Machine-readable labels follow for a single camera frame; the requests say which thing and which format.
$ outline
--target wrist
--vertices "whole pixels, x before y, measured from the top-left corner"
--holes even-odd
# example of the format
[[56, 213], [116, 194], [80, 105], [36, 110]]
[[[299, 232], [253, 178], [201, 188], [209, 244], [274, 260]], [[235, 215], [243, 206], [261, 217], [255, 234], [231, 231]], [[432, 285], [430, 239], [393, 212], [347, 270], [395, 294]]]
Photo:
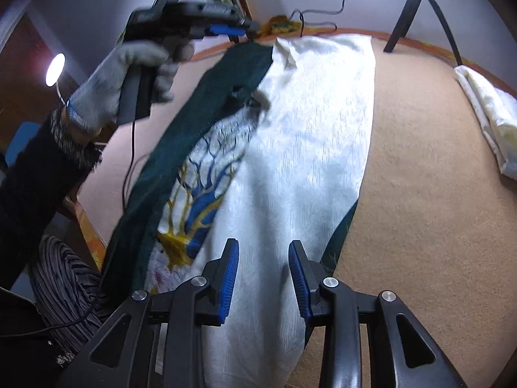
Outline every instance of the wrist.
[[100, 130], [86, 130], [73, 121], [69, 116], [66, 106], [61, 110], [61, 124], [63, 125], [63, 131], [70, 136], [72, 140], [84, 147], [100, 133]]

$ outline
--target glowing light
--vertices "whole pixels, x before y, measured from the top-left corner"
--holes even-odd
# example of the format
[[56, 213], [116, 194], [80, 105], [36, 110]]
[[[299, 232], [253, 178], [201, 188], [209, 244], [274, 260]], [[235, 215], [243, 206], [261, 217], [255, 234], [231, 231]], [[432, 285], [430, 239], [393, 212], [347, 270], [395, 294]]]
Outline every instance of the glowing light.
[[47, 77], [45, 82], [47, 86], [53, 86], [59, 79], [61, 72], [63, 72], [63, 68], [65, 67], [65, 56], [64, 54], [57, 54], [47, 70]]

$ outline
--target black tripod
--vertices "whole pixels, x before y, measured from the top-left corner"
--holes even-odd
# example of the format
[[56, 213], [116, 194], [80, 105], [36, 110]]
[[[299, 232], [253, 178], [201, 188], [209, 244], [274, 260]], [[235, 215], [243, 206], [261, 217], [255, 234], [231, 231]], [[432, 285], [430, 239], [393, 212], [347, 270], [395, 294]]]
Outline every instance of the black tripod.
[[[404, 8], [402, 9], [402, 13], [400, 13], [399, 20], [397, 20], [395, 28], [391, 36], [389, 37], [388, 43], [384, 47], [385, 53], [390, 53], [393, 51], [395, 44], [401, 37], [405, 37], [415, 15], [417, 14], [418, 6], [420, 6], [420, 2], [422, 0], [407, 0]], [[444, 28], [445, 35], [447, 35], [447, 39], [452, 47], [452, 52], [454, 53], [454, 58], [456, 58], [456, 62], [458, 66], [461, 66], [463, 63], [461, 61], [461, 56], [459, 56], [458, 47], [456, 46], [456, 42], [454, 41], [454, 37], [452, 36], [451, 29], [445, 20], [445, 16], [440, 9], [440, 6], [436, 2], [436, 0], [429, 0], [431, 3], [431, 7], [433, 8], [436, 16], [440, 20], [441, 26]]]

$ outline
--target white wall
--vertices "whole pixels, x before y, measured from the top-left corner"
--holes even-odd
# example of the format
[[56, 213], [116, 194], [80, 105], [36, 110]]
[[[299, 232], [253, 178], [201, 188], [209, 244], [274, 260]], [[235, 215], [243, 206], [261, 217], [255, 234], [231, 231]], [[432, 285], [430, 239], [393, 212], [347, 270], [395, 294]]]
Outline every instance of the white wall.
[[[65, 54], [68, 73], [82, 83], [113, 48], [131, 12], [153, 1], [35, 0], [27, 13], [50, 50]], [[197, 42], [196, 48], [226, 41], [227, 37], [209, 38]]]
[[[340, 27], [391, 33], [406, 0], [346, 0], [338, 16], [307, 15], [306, 21], [330, 20]], [[487, 0], [436, 0], [457, 41], [462, 57], [479, 64], [517, 89], [517, 43]], [[260, 22], [290, 15], [295, 8], [337, 10], [341, 0], [248, 0]], [[408, 38], [450, 49], [429, 2], [424, 0], [409, 29]]]

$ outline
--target gloved hand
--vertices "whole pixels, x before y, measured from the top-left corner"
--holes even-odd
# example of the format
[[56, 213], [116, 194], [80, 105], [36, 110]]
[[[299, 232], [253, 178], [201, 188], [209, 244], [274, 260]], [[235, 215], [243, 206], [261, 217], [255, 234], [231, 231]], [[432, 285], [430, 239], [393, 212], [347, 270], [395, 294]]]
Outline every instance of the gloved hand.
[[128, 67], [133, 63], [158, 67], [154, 87], [161, 102], [172, 100], [170, 89], [178, 71], [178, 62], [190, 59], [194, 48], [191, 43], [183, 43], [173, 48], [171, 53], [152, 41], [117, 45], [90, 78], [72, 94], [68, 106], [69, 117], [91, 133], [114, 120], [118, 113], [122, 83]]

